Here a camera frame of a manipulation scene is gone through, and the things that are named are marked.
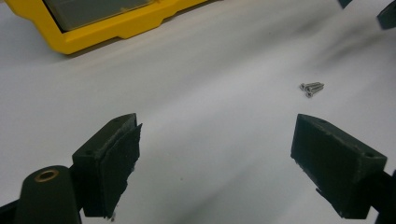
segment yellow case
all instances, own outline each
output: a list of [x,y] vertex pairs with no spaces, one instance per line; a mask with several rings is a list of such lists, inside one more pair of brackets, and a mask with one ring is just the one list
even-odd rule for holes
[[120,37],[129,38],[161,25],[163,19],[178,11],[208,0],[156,0],[120,15],[62,33],[42,0],[6,0],[11,10],[35,24],[49,46],[71,54],[81,49]]

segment yellow frame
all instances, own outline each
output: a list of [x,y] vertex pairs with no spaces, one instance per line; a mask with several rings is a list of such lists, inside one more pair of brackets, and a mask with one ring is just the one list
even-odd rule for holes
[[42,0],[6,0],[18,16],[32,21],[49,46],[70,54],[120,37],[129,38],[161,25],[163,19],[178,11],[208,0],[156,0],[148,6],[62,33]]

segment pile of screws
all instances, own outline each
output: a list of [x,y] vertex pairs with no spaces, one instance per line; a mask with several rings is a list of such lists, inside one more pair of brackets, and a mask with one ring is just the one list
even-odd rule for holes
[[305,95],[308,98],[313,97],[316,93],[319,91],[323,90],[324,84],[320,82],[313,82],[313,83],[302,83],[300,85],[300,89],[302,91],[305,91]]

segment yellow tray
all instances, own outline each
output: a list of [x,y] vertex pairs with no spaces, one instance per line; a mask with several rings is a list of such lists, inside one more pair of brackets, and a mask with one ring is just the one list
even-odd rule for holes
[[70,54],[81,49],[120,37],[129,38],[161,25],[163,19],[178,11],[208,0],[156,0],[120,15],[62,33],[42,0],[6,0],[11,10],[35,24],[49,46]]

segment white surface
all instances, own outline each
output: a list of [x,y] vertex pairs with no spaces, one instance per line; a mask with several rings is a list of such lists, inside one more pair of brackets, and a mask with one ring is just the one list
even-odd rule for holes
[[[326,119],[396,168],[396,29],[389,1],[226,0],[63,56],[0,4],[0,204],[109,120],[137,113],[141,158],[117,223],[344,220],[290,158],[298,113]],[[307,99],[302,82],[325,89]],[[84,218],[84,223],[107,223]]]

